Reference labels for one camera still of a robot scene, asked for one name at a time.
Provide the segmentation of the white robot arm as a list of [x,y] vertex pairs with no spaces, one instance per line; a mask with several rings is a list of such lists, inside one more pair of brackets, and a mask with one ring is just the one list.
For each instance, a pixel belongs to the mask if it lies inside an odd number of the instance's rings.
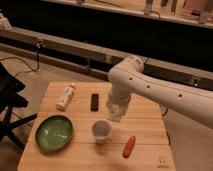
[[213,91],[156,79],[143,74],[144,62],[130,55],[108,73],[108,119],[120,122],[131,94],[141,95],[213,129]]

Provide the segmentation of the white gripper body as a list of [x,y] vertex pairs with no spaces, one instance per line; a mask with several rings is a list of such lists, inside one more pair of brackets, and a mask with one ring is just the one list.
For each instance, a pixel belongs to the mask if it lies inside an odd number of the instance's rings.
[[108,110],[108,119],[114,122],[120,122],[126,114],[130,99],[115,99],[111,94],[108,94],[106,107]]

